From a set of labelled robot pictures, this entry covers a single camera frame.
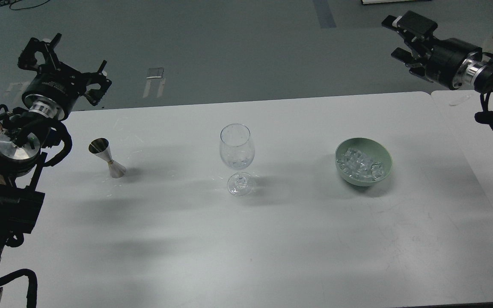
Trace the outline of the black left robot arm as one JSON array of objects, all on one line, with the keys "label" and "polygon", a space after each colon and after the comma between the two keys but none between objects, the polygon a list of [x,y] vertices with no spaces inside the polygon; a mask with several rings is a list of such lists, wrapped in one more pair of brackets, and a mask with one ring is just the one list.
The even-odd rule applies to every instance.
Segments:
[{"label": "black left robot arm", "polygon": [[[107,62],[95,72],[80,72],[60,61],[55,52],[62,35],[50,41],[31,38],[20,53],[18,68],[36,76],[22,93],[24,107],[0,104],[0,262],[4,248],[20,247],[39,218],[45,194],[37,191],[43,169],[56,166],[72,150],[64,121],[80,97],[94,107],[112,82],[104,74]],[[38,279],[31,269],[0,277],[4,285],[26,277],[26,306],[37,306]]]}]

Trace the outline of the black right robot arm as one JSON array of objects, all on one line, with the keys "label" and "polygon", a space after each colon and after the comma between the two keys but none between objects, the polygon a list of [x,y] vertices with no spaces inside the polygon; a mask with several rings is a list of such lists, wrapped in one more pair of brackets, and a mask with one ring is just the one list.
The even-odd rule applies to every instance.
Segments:
[{"label": "black right robot arm", "polygon": [[413,11],[389,15],[381,25],[403,39],[407,48],[398,47],[391,56],[413,76],[449,90],[472,86],[482,108],[474,119],[493,131],[493,51],[457,38],[438,39],[433,34],[437,23]]}]

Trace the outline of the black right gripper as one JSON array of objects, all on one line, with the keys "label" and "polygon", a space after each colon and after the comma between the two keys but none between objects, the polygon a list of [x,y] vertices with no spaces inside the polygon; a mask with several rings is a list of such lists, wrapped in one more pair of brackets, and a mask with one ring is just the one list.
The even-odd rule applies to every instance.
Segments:
[{"label": "black right gripper", "polygon": [[439,40],[434,36],[438,24],[425,16],[407,11],[389,15],[381,22],[403,39],[407,50],[397,47],[391,57],[402,62],[413,76],[436,82],[450,90],[471,85],[483,68],[483,49],[457,38]]}]

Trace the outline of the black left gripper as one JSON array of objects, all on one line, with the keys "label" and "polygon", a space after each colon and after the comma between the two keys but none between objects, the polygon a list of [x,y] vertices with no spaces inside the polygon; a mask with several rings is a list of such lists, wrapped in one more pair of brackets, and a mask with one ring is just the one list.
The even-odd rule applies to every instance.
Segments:
[{"label": "black left gripper", "polygon": [[107,78],[103,60],[95,72],[82,73],[82,76],[62,75],[63,69],[55,52],[62,34],[57,33],[50,41],[30,38],[18,58],[18,68],[37,74],[22,93],[25,107],[31,108],[40,101],[52,108],[51,118],[59,121],[67,119],[80,96],[96,107],[106,95],[112,81]]}]

